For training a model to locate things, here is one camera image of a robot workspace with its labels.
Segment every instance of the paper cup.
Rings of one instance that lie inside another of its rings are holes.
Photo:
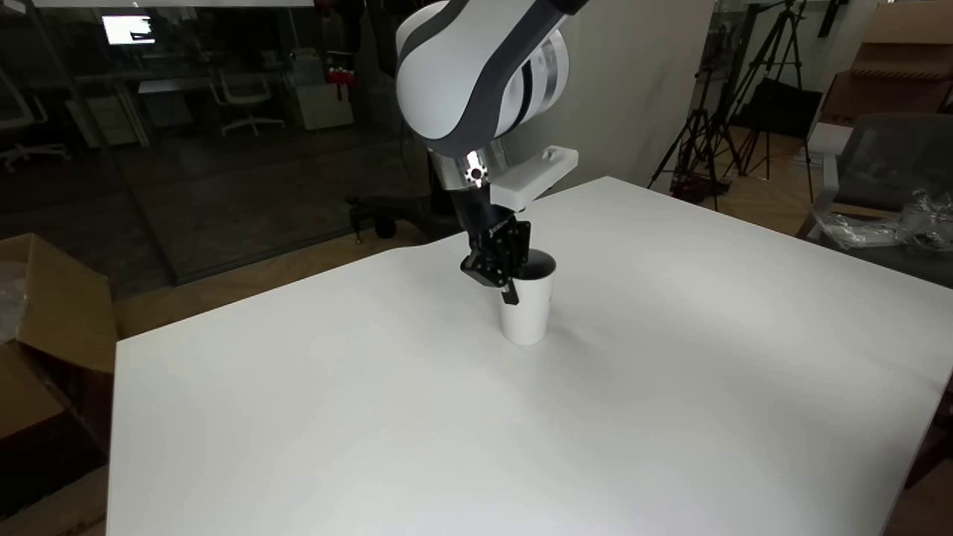
[[[519,304],[500,300],[504,334],[519,346],[537,346],[549,328],[550,289],[556,261],[541,249],[530,249],[527,265],[512,277]]]

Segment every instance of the table surface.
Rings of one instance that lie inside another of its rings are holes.
[[[537,349],[461,234],[125,340],[108,530],[882,532],[953,292],[613,179],[530,221]]]

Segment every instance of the tripod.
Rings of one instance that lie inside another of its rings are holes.
[[[741,82],[737,87],[734,103],[728,107],[731,121],[725,125],[725,131],[731,125],[754,121],[751,134],[748,134],[748,139],[741,143],[741,151],[738,151],[745,157],[737,157],[737,167],[738,167],[741,174],[751,171],[754,149],[759,143],[759,134],[765,134],[759,119],[751,119],[751,116],[759,112],[756,107],[765,107],[765,99],[759,99],[759,90],[751,99],[751,87],[756,79],[765,79],[765,78],[781,79],[787,69],[796,69],[796,87],[805,90],[798,27],[801,27],[808,0],[801,0],[798,6],[796,6],[796,0],[784,0],[784,3],[765,6],[762,11],[777,9],[777,6],[784,6],[784,9],[777,11],[774,27],[768,29],[762,48],[754,54]],[[772,137],[765,137],[765,170],[772,171]]]
[[[662,171],[668,171],[671,157],[677,155],[677,167],[671,170],[674,179],[674,197],[680,198],[690,198],[701,201],[707,197],[722,197],[728,192],[728,183],[717,180],[717,170],[714,170],[714,155],[717,155],[717,143],[714,137],[722,137],[722,128],[714,128],[713,112],[707,107],[708,101],[708,90],[713,90],[713,75],[714,75],[714,54],[707,54],[704,69],[701,69],[701,101],[696,107],[689,112],[680,137],[668,146],[664,157],[658,160],[650,188],[658,180]]]

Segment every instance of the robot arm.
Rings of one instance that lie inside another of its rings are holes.
[[[546,112],[559,99],[568,79],[568,54],[556,27],[585,3],[449,0],[419,9],[397,32],[403,116],[436,151],[442,180],[471,234],[461,270],[507,289],[509,304],[519,300],[512,277],[527,261],[530,224],[516,221],[525,204],[491,201],[485,155],[494,137]],[[576,167],[573,157],[555,157],[519,170],[556,180],[550,170],[567,170],[567,163]]]

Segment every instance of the desk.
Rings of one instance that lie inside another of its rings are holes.
[[[953,292],[610,179],[530,216],[537,349],[461,234],[125,340],[108,530],[882,532]]]

